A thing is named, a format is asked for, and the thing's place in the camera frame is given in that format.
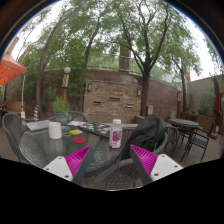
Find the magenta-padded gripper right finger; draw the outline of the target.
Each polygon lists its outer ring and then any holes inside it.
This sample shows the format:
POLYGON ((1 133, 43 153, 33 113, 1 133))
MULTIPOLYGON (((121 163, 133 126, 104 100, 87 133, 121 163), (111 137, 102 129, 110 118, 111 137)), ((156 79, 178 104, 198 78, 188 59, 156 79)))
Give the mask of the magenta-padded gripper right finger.
POLYGON ((135 145, 130 146, 130 155, 143 185, 147 185, 182 169, 182 166, 166 154, 155 155, 135 145))

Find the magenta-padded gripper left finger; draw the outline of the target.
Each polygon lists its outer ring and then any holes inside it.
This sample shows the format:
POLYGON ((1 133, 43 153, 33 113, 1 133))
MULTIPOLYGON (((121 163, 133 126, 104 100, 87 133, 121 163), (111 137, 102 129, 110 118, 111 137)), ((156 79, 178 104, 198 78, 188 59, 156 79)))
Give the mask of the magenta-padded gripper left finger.
POLYGON ((89 145, 67 157, 56 157, 44 167, 44 170, 76 185, 81 185, 93 154, 93 146, 89 145))

